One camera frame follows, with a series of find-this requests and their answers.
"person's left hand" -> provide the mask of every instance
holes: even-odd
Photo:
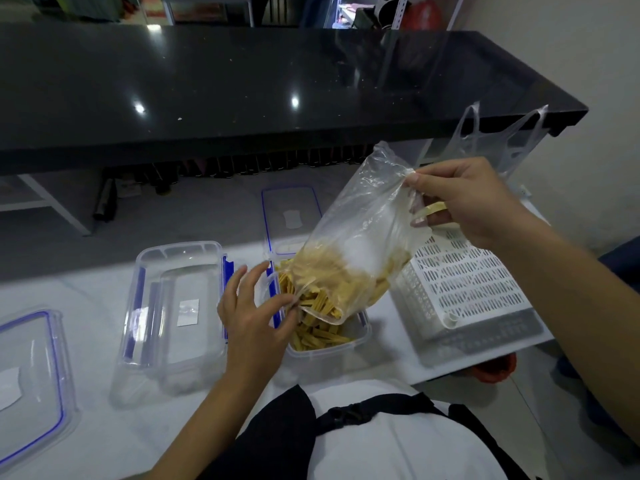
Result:
[[[269,325],[274,313],[293,303],[292,294],[276,295],[256,308],[254,288],[268,267],[265,261],[246,274],[247,267],[241,266],[229,279],[218,304],[218,315],[228,334],[227,373],[262,387],[280,367],[298,324],[298,308],[293,307],[277,329]]]

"white wall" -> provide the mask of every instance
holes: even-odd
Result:
[[[598,253],[640,234],[639,17],[640,0],[475,0],[465,24],[589,107],[513,177]]]

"hanging plastic bag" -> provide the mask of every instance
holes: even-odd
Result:
[[[431,236],[411,227],[422,195],[403,186],[413,168],[381,141],[351,177],[304,247],[284,265],[310,315],[334,325],[372,306]]]
[[[476,102],[465,110],[455,133],[438,161],[485,157],[501,177],[507,178],[547,134],[542,129],[547,108],[548,105],[524,115],[500,133],[482,133],[480,132],[480,103]],[[462,136],[462,125],[469,112],[473,113],[474,129],[470,134]],[[540,118],[534,128],[521,130],[524,124],[536,114],[539,114]]]

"black countertop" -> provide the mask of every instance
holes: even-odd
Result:
[[[0,174],[498,131],[587,108],[476,32],[0,24]]]

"hand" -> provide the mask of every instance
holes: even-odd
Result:
[[[293,303],[292,294],[276,295],[256,308],[255,284],[268,267],[268,262],[259,264],[241,282],[247,271],[246,266],[241,266],[229,279],[218,304],[218,315],[228,334],[227,373],[254,381],[260,387],[265,387],[280,367],[298,324],[298,308],[294,307],[277,329],[269,325],[274,313]]]
[[[425,205],[444,201],[447,210],[422,225],[457,222],[467,239],[491,250],[514,226],[532,218],[485,158],[448,160],[419,168],[405,183],[425,195]]]

